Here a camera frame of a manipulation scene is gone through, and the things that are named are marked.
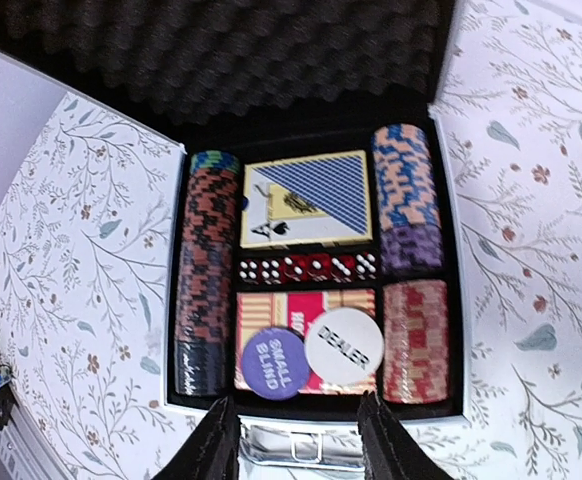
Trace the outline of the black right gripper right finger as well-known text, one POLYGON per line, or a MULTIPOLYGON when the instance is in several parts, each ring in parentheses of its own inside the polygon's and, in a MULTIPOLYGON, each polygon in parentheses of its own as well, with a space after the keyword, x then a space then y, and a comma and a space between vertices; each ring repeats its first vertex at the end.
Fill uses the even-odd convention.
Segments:
POLYGON ((366 392, 357 412, 365 478, 451 480, 420 448, 376 392, 366 392))

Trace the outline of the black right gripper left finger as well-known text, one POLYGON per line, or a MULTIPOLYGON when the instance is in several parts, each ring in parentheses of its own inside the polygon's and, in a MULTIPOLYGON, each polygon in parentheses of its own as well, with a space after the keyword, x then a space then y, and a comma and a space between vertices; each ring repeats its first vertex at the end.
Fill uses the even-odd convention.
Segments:
POLYGON ((236 480, 240 437, 240 420, 233 399, 219 399, 154 479, 236 480))

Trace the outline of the black poker chip stack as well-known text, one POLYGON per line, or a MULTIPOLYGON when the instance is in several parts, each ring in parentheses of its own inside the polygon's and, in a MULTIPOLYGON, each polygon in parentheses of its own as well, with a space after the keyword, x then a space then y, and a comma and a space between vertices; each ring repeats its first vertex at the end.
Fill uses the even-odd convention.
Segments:
POLYGON ((175 342, 175 390, 180 395, 215 396, 226 388, 227 355, 221 343, 175 342))

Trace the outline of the aluminium poker case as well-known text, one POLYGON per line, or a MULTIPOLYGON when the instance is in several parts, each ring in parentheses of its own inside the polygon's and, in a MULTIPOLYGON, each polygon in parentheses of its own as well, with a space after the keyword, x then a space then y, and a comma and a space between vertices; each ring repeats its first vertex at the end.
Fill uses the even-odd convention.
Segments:
POLYGON ((466 416, 433 117, 456 1, 0 1, 60 82, 0 205, 0 431, 49 479, 190 477, 224 401, 357 470, 356 412, 466 416))

